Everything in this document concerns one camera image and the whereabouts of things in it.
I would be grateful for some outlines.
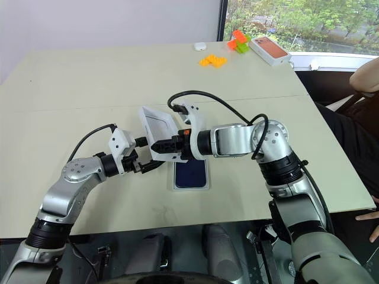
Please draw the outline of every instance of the table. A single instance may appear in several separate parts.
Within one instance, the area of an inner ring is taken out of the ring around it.
[[[44,194],[86,133],[116,122],[140,137],[140,106],[170,112],[168,97],[189,89],[213,93],[247,117],[264,112],[284,123],[331,212],[374,206],[289,64],[271,67],[253,51],[237,54],[226,43],[207,46],[201,52],[190,44],[50,50],[24,58],[0,86],[0,237],[28,234]],[[210,53],[228,62],[199,66]],[[240,122],[208,98],[188,99],[198,102],[208,127]],[[109,137],[109,131],[93,135],[77,157],[109,153]],[[149,159],[148,149],[137,151],[142,162]],[[168,163],[109,178],[88,196],[72,234],[270,217],[270,196],[250,155],[208,163],[209,191],[173,192]]]

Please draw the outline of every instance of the orange phone box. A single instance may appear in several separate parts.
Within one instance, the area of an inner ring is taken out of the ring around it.
[[[268,37],[253,38],[249,46],[271,66],[283,64],[291,59],[290,53]]]

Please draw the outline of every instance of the white wall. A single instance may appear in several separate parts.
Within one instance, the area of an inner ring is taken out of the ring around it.
[[[216,41],[220,0],[3,0],[0,83],[32,50]]]

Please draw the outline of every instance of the human hand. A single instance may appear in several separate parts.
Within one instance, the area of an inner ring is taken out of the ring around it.
[[[371,197],[375,203],[379,204],[379,198],[376,198],[372,195],[371,195]],[[370,219],[376,219],[376,218],[379,218],[379,211],[375,211],[372,213],[368,213],[368,214],[364,214],[364,215],[360,215],[360,216],[355,217],[355,219],[357,221],[370,220]],[[375,228],[374,232],[372,232],[370,239],[369,239],[370,242],[373,243],[377,239],[377,237],[379,237],[379,225]]]

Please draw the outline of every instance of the greenery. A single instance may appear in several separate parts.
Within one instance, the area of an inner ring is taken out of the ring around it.
[[[379,55],[379,0],[229,0],[224,40],[237,29],[290,51]]]

